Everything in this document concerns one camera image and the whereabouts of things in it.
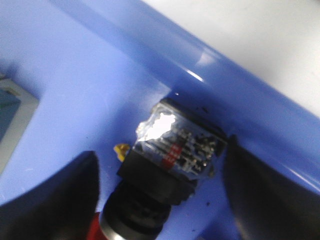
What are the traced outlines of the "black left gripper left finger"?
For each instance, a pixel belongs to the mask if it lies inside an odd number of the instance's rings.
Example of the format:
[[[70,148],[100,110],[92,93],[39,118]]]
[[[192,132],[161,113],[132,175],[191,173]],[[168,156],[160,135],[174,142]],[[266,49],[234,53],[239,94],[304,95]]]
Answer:
[[[85,240],[99,200],[99,161],[84,151],[0,207],[2,240]]]

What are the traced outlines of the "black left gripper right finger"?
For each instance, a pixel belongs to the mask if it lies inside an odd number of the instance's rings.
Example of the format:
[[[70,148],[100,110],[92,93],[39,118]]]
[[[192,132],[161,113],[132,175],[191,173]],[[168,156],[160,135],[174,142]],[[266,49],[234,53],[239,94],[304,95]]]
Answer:
[[[223,184],[242,240],[318,240],[320,196],[228,140]]]

